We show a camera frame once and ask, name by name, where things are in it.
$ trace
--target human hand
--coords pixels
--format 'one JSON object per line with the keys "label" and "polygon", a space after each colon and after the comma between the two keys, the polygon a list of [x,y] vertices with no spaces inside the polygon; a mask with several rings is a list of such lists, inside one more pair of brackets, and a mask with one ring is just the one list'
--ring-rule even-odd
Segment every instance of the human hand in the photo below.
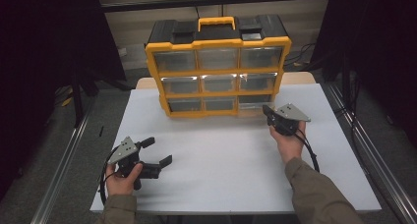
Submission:
{"label": "human hand", "polygon": [[116,169],[115,164],[107,165],[105,176],[110,176],[106,180],[108,195],[131,195],[133,192],[133,184],[139,174],[141,174],[142,168],[142,163],[136,164],[129,176],[123,178],[118,176],[117,173],[113,174]]}
{"label": "human hand", "polygon": [[[305,135],[306,131],[306,122],[300,121],[298,123],[298,129],[299,131],[297,130],[296,134],[303,139],[303,134]],[[273,126],[269,126],[269,132],[276,140],[281,159],[285,164],[294,157],[301,158],[304,143],[294,136],[289,137],[279,134]]]}

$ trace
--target metal frame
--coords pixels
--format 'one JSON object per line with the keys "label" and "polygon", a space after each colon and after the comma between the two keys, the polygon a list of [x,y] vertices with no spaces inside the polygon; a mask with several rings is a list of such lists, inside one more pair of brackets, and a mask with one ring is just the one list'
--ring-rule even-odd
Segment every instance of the metal frame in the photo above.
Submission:
{"label": "metal frame", "polygon": [[45,195],[43,195],[42,201],[40,202],[40,205],[37,208],[30,224],[46,223],[48,221],[49,215],[52,211],[58,194],[61,191],[68,168],[71,164],[71,161],[73,160],[78,144],[86,128],[87,122],[89,120],[89,114],[92,112],[94,102],[95,97],[90,100],[87,112],[79,127],[74,129],[64,155],[62,155],[61,161],[59,162],[59,165],[52,178],[52,181],[49,183],[48,189],[46,190]]}
{"label": "metal frame", "polygon": [[[330,85],[329,90],[334,97],[337,105],[342,108],[344,106],[341,99],[341,92],[335,85]],[[346,111],[344,118],[346,119],[349,125],[352,124],[354,115],[350,111]],[[417,223],[417,208],[414,206],[410,196],[404,190],[404,188],[396,180],[392,172],[389,170],[387,164],[384,162],[380,153],[378,152],[375,145],[372,143],[371,139],[368,137],[365,129],[362,127],[361,123],[355,119],[354,128],[355,136],[360,142],[362,148],[365,150],[368,158],[370,159],[372,165],[378,172],[378,175],[386,185],[390,195],[395,201],[397,207],[402,213],[402,216],[405,218],[407,223],[416,224]]]}
{"label": "metal frame", "polygon": [[212,6],[212,5],[230,5],[242,3],[260,3],[272,1],[292,1],[292,0],[169,0],[169,1],[152,1],[126,4],[107,4],[101,6],[101,12],[126,12],[139,10],[156,10],[167,8]]}

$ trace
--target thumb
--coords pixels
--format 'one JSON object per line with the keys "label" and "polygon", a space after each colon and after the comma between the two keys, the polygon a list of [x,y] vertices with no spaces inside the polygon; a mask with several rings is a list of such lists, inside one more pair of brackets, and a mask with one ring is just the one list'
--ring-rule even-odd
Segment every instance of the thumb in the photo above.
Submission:
{"label": "thumb", "polygon": [[129,182],[134,183],[135,180],[138,178],[139,174],[141,174],[143,167],[144,167],[144,165],[142,165],[142,163],[136,164],[135,167],[132,169],[131,173],[129,174],[129,176],[126,179]]}

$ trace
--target olive green sleeve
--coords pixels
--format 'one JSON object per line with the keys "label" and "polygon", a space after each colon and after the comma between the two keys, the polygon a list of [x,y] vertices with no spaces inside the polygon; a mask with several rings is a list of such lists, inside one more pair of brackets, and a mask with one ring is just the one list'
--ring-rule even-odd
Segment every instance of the olive green sleeve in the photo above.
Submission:
{"label": "olive green sleeve", "polygon": [[110,196],[95,224],[133,224],[136,208],[135,196]]}
{"label": "olive green sleeve", "polygon": [[301,223],[363,223],[331,179],[303,160],[291,159],[285,175],[292,186],[292,203]]}

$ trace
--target black wire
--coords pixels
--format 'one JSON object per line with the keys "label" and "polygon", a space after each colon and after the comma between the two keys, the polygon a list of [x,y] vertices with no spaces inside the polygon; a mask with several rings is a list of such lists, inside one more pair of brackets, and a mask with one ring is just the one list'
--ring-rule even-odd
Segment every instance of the black wire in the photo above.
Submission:
{"label": "black wire", "polygon": [[310,47],[312,47],[313,45],[316,45],[316,43],[310,43],[310,44],[305,44],[305,45],[303,45],[303,46],[301,47],[301,49],[300,49],[300,54],[298,54],[298,56],[291,57],[291,58],[289,58],[289,59],[285,59],[285,61],[294,60],[294,59],[295,59],[295,61],[293,61],[293,62],[291,62],[291,63],[286,63],[286,64],[284,64],[284,66],[288,66],[288,65],[294,64],[294,63],[296,63],[297,61],[299,61],[299,60],[301,59],[301,57],[303,57],[303,54],[304,54],[304,53],[305,53],[308,49],[310,49]]}
{"label": "black wire", "polygon": [[197,8],[197,6],[195,6],[194,8],[196,8],[196,12],[197,12],[197,18],[200,18],[200,14],[199,14],[199,8]]}
{"label": "black wire", "polygon": [[107,179],[111,176],[113,176],[114,174],[116,174],[116,172],[112,172],[110,175],[108,175],[107,177],[105,177],[104,179],[104,183],[107,182]]}
{"label": "black wire", "polygon": [[105,170],[107,168],[107,161],[110,159],[111,155],[113,155],[113,153],[116,151],[116,149],[119,146],[114,147],[111,152],[107,155],[107,158],[104,161],[103,167],[101,169],[101,176],[100,176],[100,197],[101,197],[101,202],[103,204],[105,204],[105,201],[107,200],[106,196],[105,196],[105,181],[107,180],[107,178],[111,175],[113,175],[114,173],[112,173],[111,175],[109,175],[107,178],[104,178],[105,176]]}
{"label": "black wire", "polygon": [[313,152],[313,149],[312,149],[312,147],[310,146],[310,143],[309,143],[309,141],[307,140],[307,137],[306,137],[306,135],[301,131],[301,130],[299,130],[299,129],[297,129],[298,130],[298,132],[300,132],[301,133],[301,135],[303,135],[303,139],[302,138],[300,138],[300,136],[298,136],[297,134],[294,134],[294,136],[298,139],[298,140],[300,140],[302,143],[304,143],[304,145],[306,145],[306,148],[307,148],[307,150],[309,151],[309,153],[310,153],[310,157],[312,158],[312,160],[313,160],[313,165],[314,165],[314,169],[316,170],[316,171],[318,171],[318,172],[320,172],[320,167],[319,167],[319,163],[318,163],[318,161],[317,161],[317,155]]}
{"label": "black wire", "polygon": [[166,223],[165,223],[165,221],[162,219],[162,217],[161,217],[161,216],[157,216],[157,219],[159,219],[159,222],[160,222],[160,223],[162,223],[162,224],[166,224]]}

